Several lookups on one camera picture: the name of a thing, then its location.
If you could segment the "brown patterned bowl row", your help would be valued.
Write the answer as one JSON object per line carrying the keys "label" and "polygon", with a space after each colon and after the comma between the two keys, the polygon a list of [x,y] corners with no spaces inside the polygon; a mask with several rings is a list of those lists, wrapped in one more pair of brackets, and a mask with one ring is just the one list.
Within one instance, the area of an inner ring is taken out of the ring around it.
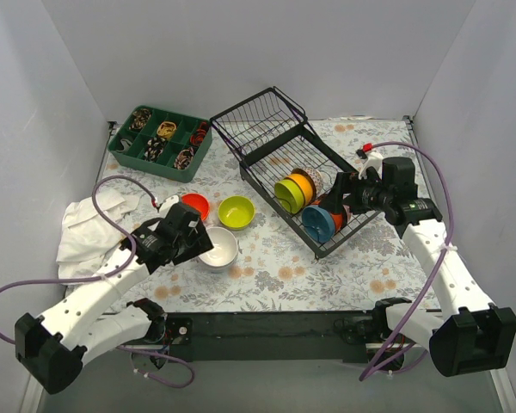
{"label": "brown patterned bowl row", "polygon": [[349,206],[343,205],[343,225],[347,225],[347,222],[350,220],[351,215],[352,214]]}
{"label": "brown patterned bowl row", "polygon": [[314,189],[314,196],[317,197],[323,192],[323,176],[317,169],[313,168],[295,168],[294,173],[298,173],[309,179]]}

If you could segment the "red orange bowl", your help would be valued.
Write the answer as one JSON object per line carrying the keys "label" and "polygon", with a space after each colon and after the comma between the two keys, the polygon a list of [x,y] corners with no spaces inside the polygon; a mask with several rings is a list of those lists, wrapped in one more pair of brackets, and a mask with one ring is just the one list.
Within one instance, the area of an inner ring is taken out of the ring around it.
{"label": "red orange bowl", "polygon": [[198,211],[203,221],[207,220],[210,213],[210,203],[204,195],[197,193],[184,194],[181,201]]}

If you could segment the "lime green bowl back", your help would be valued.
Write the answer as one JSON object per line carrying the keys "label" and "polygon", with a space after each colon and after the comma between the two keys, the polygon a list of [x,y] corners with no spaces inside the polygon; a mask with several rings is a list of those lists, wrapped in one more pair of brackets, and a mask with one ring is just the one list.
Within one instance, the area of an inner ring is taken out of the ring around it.
{"label": "lime green bowl back", "polygon": [[234,231],[248,227],[254,216],[254,203],[249,198],[241,195],[234,195],[224,199],[218,207],[220,223]]}

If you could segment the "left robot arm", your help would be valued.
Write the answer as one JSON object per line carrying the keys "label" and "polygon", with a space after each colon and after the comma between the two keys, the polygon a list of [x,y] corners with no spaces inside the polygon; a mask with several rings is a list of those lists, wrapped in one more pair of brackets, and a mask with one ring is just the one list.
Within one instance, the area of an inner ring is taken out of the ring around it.
{"label": "left robot arm", "polygon": [[97,356],[120,345],[166,339],[163,308],[140,299],[111,317],[105,311],[158,268],[189,261],[212,249],[194,208],[176,202],[124,240],[97,273],[74,293],[38,317],[26,313],[15,323],[16,359],[50,394],[66,389]]}

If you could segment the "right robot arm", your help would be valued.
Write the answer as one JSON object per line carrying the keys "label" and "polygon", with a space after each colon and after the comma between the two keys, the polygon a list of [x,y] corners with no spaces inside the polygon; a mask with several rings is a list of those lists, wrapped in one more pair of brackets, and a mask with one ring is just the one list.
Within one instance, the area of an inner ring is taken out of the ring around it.
{"label": "right robot arm", "polygon": [[360,171],[340,172],[321,200],[330,212],[384,213],[388,223],[427,274],[426,287],[439,301],[441,317],[414,302],[385,299],[375,306],[372,333],[382,342],[403,335],[423,347],[445,377],[506,366],[516,334],[512,309],[498,307],[478,286],[451,241],[434,202],[418,195],[415,164],[407,157],[372,153]]}

